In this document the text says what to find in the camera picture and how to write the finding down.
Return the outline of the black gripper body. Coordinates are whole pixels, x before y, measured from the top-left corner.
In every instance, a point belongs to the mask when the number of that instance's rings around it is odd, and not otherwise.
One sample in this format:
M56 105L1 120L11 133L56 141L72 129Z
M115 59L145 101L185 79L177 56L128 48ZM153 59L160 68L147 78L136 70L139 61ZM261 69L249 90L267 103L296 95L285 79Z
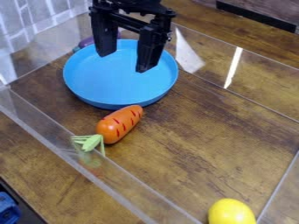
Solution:
M159 28L172 38L172 20L176 13L161 4L161 0L92 0L88 8L91 12L108 14L117 28L139 34L147 25Z

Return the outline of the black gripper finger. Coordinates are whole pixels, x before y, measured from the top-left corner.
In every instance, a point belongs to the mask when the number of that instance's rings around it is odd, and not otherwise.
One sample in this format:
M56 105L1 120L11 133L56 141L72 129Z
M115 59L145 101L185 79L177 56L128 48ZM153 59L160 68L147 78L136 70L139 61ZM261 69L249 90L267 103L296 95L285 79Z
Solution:
M141 28L135 65L135 70L139 73L144 73L157 65L167 40L168 33L163 32L159 28L151 25Z
M105 13L91 12L89 15L97 55L105 57L117 49L117 25Z

